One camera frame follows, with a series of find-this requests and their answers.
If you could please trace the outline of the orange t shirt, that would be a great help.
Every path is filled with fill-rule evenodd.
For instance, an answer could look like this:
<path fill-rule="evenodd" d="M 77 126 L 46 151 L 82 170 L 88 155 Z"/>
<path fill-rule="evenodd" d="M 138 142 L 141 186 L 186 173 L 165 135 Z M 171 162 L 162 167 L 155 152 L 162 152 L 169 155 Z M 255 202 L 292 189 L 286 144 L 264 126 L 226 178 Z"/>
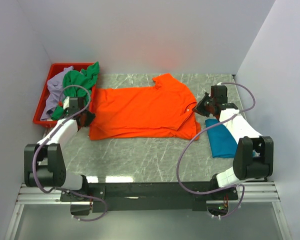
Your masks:
<path fill-rule="evenodd" d="M 191 140 L 201 130 L 191 90 L 166 73 L 153 86 L 96 88 L 90 110 L 92 141 L 122 138 L 180 138 Z"/>

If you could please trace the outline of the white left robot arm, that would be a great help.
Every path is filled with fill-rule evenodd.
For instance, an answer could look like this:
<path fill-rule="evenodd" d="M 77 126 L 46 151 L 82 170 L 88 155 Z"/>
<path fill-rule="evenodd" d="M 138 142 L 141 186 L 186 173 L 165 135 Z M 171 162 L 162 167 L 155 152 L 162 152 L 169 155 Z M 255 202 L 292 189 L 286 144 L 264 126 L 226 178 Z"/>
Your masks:
<path fill-rule="evenodd" d="M 68 173 L 62 151 L 67 142 L 83 127 L 88 127 L 96 115 L 88 110 L 83 97 L 66 97 L 64 115 L 40 141 L 24 148 L 24 183 L 38 187 L 44 193 L 51 187 L 64 191 L 88 191 L 87 177 Z"/>

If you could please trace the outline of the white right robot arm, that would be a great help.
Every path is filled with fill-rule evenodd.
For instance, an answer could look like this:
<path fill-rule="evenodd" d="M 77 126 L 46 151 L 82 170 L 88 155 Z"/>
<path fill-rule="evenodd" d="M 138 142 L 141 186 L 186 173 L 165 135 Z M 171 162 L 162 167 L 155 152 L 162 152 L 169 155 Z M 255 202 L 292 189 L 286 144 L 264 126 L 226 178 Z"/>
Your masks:
<path fill-rule="evenodd" d="M 239 109 L 228 101 L 228 85 L 227 82 L 213 85 L 210 92 L 205 93 L 203 99 L 193 108 L 201 116 L 216 118 L 216 123 L 207 126 L 201 133 L 219 133 L 224 128 L 230 135 L 229 139 L 236 143 L 232 166 L 213 177 L 216 189 L 226 189 L 244 181 L 262 179 L 273 174 L 273 139 L 263 136 L 243 117 L 243 113 L 252 110 L 252 107 Z"/>

